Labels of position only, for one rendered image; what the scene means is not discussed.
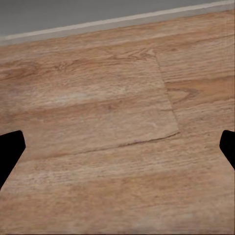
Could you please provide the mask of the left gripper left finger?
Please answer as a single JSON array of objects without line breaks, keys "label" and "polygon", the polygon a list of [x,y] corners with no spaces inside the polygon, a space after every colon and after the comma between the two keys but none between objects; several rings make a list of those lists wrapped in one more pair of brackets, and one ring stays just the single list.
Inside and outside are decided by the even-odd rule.
[{"label": "left gripper left finger", "polygon": [[21,130],[0,136],[0,189],[25,150]]}]

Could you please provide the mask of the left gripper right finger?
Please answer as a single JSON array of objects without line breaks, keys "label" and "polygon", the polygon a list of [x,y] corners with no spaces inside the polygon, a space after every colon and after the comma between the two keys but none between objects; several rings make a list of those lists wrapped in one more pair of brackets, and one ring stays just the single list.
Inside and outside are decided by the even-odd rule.
[{"label": "left gripper right finger", "polygon": [[235,170],[235,132],[224,130],[219,147]]}]

